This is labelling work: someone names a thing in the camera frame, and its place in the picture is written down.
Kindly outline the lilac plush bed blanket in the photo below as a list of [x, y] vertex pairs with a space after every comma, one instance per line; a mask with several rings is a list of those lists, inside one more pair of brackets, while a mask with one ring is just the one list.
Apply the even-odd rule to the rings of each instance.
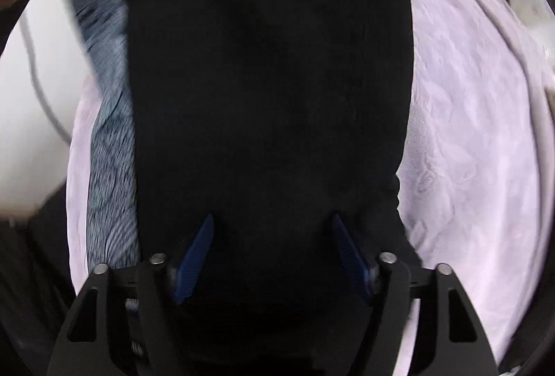
[[448, 262], [503, 375], [554, 350], [554, 77], [505, 0], [411, 0], [415, 79], [400, 213]]

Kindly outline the black fleece pants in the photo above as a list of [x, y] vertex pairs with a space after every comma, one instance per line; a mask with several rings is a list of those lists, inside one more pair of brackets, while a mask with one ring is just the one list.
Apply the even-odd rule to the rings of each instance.
[[410, 0], [126, 0], [139, 261], [214, 239], [179, 323], [194, 375], [345, 375], [341, 264], [419, 264], [398, 213]]

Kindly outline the blue patterned cloth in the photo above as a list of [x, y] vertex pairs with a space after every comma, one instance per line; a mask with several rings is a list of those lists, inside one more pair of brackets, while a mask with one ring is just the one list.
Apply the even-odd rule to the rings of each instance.
[[79, 101], [67, 176], [70, 278], [136, 265], [135, 128], [127, 70], [126, 0], [71, 0], [92, 72]]

